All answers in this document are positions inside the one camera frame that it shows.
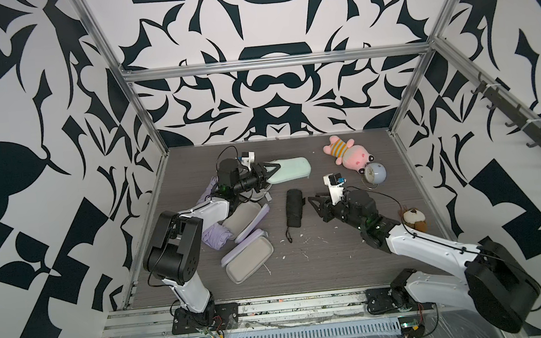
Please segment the black umbrella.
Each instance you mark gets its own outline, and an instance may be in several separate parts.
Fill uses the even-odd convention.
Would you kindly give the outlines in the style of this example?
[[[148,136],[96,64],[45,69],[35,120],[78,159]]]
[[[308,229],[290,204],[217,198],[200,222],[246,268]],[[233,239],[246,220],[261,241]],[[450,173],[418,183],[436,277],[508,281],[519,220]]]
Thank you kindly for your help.
[[[289,243],[293,242],[291,228],[300,228],[303,217],[303,208],[305,205],[303,192],[299,189],[290,189],[286,195],[286,232],[285,237]]]

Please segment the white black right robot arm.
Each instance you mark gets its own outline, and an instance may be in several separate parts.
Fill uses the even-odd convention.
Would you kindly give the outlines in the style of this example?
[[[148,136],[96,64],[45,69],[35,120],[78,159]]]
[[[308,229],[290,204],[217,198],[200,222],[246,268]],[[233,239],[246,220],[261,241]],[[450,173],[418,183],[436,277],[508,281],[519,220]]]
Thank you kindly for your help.
[[[417,303],[434,303],[478,313],[494,327],[517,334],[541,297],[541,286],[501,244],[459,243],[409,228],[379,213],[367,191],[345,191],[339,200],[308,198],[324,222],[354,227],[370,247],[416,259],[443,275],[405,269],[391,288]]]

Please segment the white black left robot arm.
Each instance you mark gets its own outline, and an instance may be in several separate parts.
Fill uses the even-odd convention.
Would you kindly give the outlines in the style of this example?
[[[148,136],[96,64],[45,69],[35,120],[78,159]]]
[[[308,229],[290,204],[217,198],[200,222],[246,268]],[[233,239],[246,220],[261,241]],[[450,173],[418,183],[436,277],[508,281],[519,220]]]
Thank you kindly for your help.
[[[255,162],[250,152],[224,159],[198,205],[178,213],[164,211],[158,217],[143,268],[158,280],[156,287],[168,287],[177,297],[179,307],[172,315],[180,327],[212,327],[216,321],[213,294],[197,273],[203,245],[219,250],[227,242],[236,244],[221,260],[236,284],[251,277],[273,254],[268,234],[258,227],[269,205],[250,195],[264,194],[280,168],[276,162]]]

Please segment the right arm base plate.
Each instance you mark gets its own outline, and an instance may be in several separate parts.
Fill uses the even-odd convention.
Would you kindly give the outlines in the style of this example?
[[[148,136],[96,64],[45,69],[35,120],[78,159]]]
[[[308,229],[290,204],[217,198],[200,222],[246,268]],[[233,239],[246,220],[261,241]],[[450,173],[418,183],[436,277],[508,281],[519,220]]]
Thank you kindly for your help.
[[[371,315],[407,312],[414,309],[408,292],[403,287],[370,288],[365,291],[366,310]]]

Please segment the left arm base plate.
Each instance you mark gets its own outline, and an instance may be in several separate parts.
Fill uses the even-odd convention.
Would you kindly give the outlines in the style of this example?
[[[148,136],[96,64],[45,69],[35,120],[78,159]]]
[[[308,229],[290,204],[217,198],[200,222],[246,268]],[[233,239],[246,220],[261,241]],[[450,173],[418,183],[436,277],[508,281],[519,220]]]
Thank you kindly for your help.
[[[209,303],[202,313],[178,308],[174,312],[172,334],[190,334],[208,328],[211,331],[228,330],[238,325],[239,304]]]

